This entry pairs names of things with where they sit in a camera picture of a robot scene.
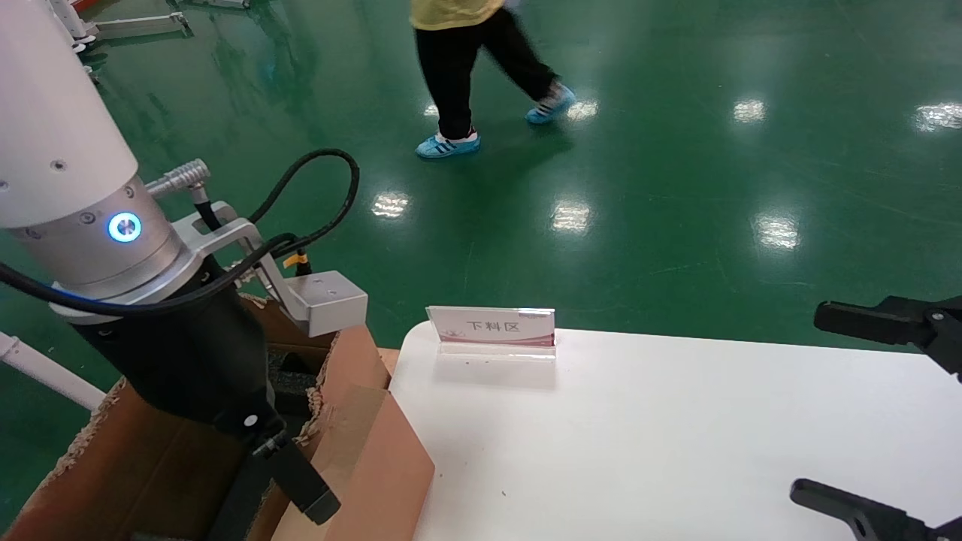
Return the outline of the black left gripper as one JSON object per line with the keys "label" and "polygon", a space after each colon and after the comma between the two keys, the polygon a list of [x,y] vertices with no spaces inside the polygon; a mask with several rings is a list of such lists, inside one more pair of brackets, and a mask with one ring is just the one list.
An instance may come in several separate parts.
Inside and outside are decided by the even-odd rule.
{"label": "black left gripper", "polygon": [[264,330],[234,286],[172,313],[74,329],[152,407],[244,442],[313,523],[340,510],[339,497],[286,433],[269,388]]}

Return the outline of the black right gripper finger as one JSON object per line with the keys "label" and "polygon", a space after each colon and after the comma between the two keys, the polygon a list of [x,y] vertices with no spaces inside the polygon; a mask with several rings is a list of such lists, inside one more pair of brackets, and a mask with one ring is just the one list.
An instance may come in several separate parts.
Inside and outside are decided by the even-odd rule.
{"label": "black right gripper finger", "polygon": [[794,480],[789,497],[798,506],[844,521],[857,540],[961,539],[959,516],[931,527],[900,508],[811,479]]}
{"label": "black right gripper finger", "polygon": [[952,376],[961,376],[961,298],[886,297],[876,306],[825,301],[815,328],[875,343],[912,345]]}

